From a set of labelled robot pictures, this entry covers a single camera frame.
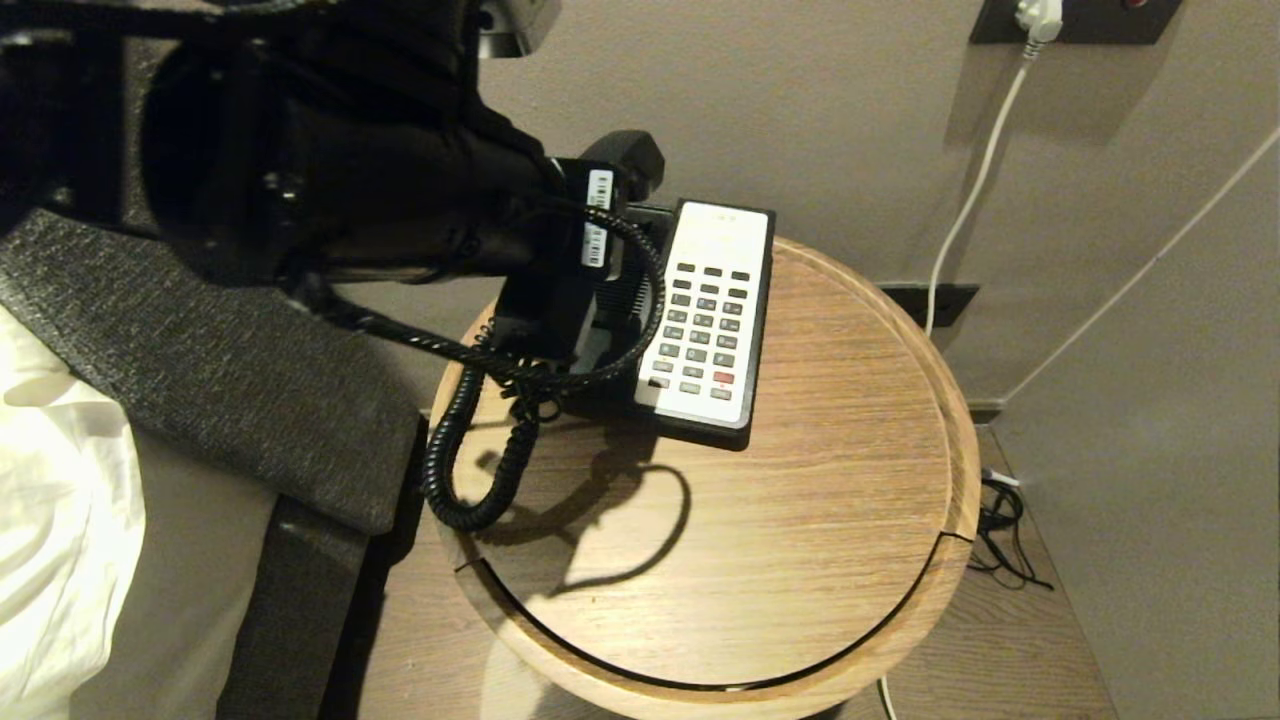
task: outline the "white label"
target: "white label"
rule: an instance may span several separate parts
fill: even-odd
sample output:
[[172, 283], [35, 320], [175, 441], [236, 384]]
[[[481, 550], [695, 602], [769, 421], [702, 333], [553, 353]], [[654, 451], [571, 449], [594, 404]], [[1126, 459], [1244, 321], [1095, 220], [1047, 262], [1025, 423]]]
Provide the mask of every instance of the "white label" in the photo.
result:
[[[608, 210], [613, 200], [613, 170], [591, 170], [586, 176], [586, 204]], [[586, 223], [582, 231], [582, 265], [604, 266], [604, 247], [608, 232]]]

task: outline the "gray fabric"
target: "gray fabric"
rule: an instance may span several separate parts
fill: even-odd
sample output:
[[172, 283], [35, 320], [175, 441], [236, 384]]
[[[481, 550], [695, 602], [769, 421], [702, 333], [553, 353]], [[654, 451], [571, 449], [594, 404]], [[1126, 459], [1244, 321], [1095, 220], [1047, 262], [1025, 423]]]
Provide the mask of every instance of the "gray fabric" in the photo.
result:
[[369, 538], [282, 497], [236, 638], [219, 720], [320, 712]]
[[0, 241], [0, 302], [133, 423], [366, 534], [390, 529], [419, 414], [366, 338], [40, 211]]

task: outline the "wall socket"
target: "wall socket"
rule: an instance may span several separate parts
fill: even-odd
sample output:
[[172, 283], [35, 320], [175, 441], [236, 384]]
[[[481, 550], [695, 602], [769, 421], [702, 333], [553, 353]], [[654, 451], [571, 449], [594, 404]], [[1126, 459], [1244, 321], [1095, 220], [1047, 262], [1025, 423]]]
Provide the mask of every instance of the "wall socket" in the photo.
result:
[[[915, 320], [915, 324], [924, 327], [925, 315], [929, 311], [929, 286], [927, 284], [882, 284], [879, 288], [906, 310], [906, 314]], [[975, 284], [938, 284], [937, 300], [933, 309], [933, 327], [948, 328], [960, 319], [960, 313], [969, 306], [973, 296], [978, 295]]]
[[[1057, 42], [1155, 45], [1183, 0], [1062, 0]], [[1027, 42], [1014, 14], [1018, 0], [986, 0], [969, 42]]]

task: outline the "wooden table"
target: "wooden table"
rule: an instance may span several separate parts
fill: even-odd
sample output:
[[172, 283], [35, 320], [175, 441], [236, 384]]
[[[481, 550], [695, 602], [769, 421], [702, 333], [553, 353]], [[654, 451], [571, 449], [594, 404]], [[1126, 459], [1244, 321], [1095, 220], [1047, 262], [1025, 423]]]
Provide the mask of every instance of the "wooden table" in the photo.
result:
[[[942, 359], [847, 268], [785, 240], [773, 258], [745, 451], [566, 416], [543, 429], [502, 521], [475, 537], [440, 527], [494, 633], [616, 712], [794, 719], [836, 705], [929, 632], [969, 557], [977, 439]], [[460, 496], [488, 489], [506, 411], [488, 386]]]

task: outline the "floor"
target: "floor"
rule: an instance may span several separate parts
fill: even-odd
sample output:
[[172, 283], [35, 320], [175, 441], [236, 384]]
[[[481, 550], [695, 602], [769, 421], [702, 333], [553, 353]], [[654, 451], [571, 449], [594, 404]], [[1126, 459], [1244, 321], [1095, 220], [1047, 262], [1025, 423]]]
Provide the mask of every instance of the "floor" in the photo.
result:
[[[979, 428], [983, 464], [1009, 471]], [[1057, 584], [1030, 512], [1023, 544]], [[1066, 593], [1010, 591], [970, 571], [928, 638], [890, 674], [901, 720], [1115, 717]], [[422, 523], [417, 546], [387, 583], [360, 716], [376, 720], [617, 720], [526, 667], [471, 610]], [[810, 720], [884, 717], [876, 688]]]

